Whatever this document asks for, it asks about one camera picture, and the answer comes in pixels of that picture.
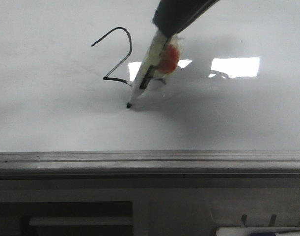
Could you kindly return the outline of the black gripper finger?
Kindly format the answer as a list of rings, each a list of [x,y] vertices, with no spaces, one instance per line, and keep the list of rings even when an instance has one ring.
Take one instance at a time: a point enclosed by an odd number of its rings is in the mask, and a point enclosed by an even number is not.
[[[153,24],[165,36],[180,33],[212,7],[218,0],[162,0]]]

